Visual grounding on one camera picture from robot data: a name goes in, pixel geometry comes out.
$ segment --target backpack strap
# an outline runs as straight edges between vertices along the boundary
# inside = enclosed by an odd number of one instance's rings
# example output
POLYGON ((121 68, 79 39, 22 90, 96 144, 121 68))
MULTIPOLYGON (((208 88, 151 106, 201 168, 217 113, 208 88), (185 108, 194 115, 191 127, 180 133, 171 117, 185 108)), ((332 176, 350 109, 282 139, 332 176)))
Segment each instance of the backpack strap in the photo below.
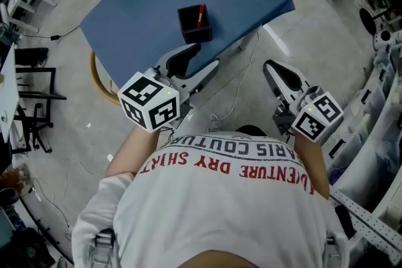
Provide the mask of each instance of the backpack strap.
POLYGON ((90 255, 91 268, 118 268, 116 235, 112 228, 103 229, 94 239, 95 247, 90 255))

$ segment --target black box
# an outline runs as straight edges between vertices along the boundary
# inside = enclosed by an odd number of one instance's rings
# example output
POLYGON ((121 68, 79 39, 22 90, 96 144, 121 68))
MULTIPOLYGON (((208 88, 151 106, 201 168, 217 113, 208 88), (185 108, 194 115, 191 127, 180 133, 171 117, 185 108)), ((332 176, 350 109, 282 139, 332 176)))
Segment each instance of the black box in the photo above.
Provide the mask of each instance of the black box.
POLYGON ((198 4, 196 6, 181 8, 177 11, 186 44, 203 43, 212 39, 206 6, 201 18, 201 27, 197 28, 200 7, 201 5, 198 4))

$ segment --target blue tablecloth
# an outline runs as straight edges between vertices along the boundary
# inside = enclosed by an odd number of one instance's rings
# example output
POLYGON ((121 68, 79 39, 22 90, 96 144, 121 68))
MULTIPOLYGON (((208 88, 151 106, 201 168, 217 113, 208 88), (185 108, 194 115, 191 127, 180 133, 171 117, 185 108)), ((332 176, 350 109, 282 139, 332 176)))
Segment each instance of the blue tablecloth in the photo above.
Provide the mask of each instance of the blue tablecloth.
POLYGON ((185 44, 177 9, 207 5, 212 41, 202 43, 187 75, 206 66, 235 41, 294 10, 292 0, 102 0, 82 31, 113 81, 122 87, 170 50, 185 44))

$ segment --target gray tiled floor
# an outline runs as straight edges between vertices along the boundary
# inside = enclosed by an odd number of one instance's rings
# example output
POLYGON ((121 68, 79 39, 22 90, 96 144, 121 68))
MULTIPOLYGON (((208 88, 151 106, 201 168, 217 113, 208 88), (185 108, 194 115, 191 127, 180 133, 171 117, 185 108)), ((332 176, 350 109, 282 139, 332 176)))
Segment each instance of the gray tiled floor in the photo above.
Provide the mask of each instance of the gray tiled floor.
MULTIPOLYGON (((100 0, 56 1, 56 8, 45 3, 38 5, 32 24, 41 28, 41 35, 63 34, 72 29, 100 0)), ((268 135, 278 137, 271 120, 276 101, 262 73, 263 62, 269 58, 299 68, 311 83, 329 90, 341 105, 364 83, 363 68, 368 66, 372 55, 371 37, 361 25, 353 0, 294 0, 294 3, 294 12, 260 28, 253 64, 239 92, 236 108, 222 123, 224 129, 254 124, 268 135)), ((235 44, 223 54, 218 75, 194 97, 195 108, 176 135, 204 132, 211 113, 222 117, 230 111, 257 40, 255 36, 244 52, 237 50, 235 44)), ((90 47, 80 29, 58 41, 32 38, 24 43, 50 48, 47 65, 57 67, 57 92, 68 100, 54 103, 55 127, 42 132, 53 153, 36 151, 20 160, 26 161, 47 197, 54 199, 74 225, 97 189, 102 178, 99 172, 106 168, 108 154, 116 152, 132 124, 120 107, 103 98, 95 88, 89 72, 90 47)), ((100 74, 107 80, 104 72, 100 74)), ((37 80, 35 87, 41 85, 37 80)), ((166 138, 167 135, 162 135, 160 141, 166 138)), ((68 229, 61 214, 45 200, 39 203, 36 198, 27 198, 62 247, 70 252, 64 235, 68 229)))

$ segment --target small black box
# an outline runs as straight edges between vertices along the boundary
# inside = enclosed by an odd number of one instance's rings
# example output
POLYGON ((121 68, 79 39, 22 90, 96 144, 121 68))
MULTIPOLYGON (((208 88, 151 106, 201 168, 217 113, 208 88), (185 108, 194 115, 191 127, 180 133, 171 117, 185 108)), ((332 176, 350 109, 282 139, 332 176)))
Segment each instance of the small black box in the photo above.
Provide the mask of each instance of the small black box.
POLYGON ((197 28, 200 7, 201 5, 198 4, 196 6, 181 8, 177 11, 186 44, 203 43, 212 39, 206 6, 201 18, 201 27, 197 28))

